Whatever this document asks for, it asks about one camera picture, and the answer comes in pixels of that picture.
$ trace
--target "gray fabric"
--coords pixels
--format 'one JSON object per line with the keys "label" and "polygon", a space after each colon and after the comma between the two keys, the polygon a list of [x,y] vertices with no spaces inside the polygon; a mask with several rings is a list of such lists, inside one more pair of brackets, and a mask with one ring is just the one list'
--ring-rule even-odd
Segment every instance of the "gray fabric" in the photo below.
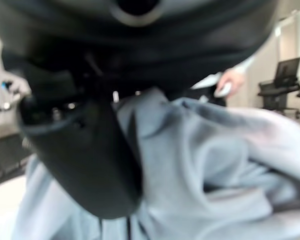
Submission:
{"label": "gray fabric", "polygon": [[[157,89],[116,108],[144,174],[132,240],[300,237],[299,125],[261,109],[169,102]],[[13,240],[128,240],[127,219],[90,215],[37,159],[27,176]]]}

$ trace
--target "black plastic part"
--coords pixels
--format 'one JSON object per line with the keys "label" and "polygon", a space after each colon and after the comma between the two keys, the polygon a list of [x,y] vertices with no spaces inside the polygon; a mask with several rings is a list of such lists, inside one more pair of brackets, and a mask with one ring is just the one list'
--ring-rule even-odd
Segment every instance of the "black plastic part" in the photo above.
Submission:
{"label": "black plastic part", "polygon": [[17,107],[18,126],[70,196],[101,219],[132,214],[142,196],[141,168],[110,104],[91,100],[40,124],[29,120],[40,116],[29,102]]}
{"label": "black plastic part", "polygon": [[153,10],[160,0],[115,0],[115,2],[127,14],[141,16]]}
{"label": "black plastic part", "polygon": [[53,106],[79,95],[79,89],[68,70],[51,72],[5,49],[2,50],[2,62],[5,70],[28,81],[37,104]]}
{"label": "black plastic part", "polygon": [[167,1],[163,15],[141,28],[118,22],[111,2],[0,0],[0,38],[9,51],[59,70],[76,59],[74,50],[94,49],[113,91],[175,92],[257,51],[277,22],[279,1]]}

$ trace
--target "chair backrest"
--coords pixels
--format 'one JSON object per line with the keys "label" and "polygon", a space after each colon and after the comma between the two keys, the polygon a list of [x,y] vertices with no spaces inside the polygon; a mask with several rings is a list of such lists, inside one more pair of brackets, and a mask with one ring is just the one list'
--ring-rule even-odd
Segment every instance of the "chair backrest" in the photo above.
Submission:
{"label": "chair backrest", "polygon": [[300,57],[281,61],[278,63],[274,78],[276,88],[290,88],[298,86],[298,70],[300,65]]}

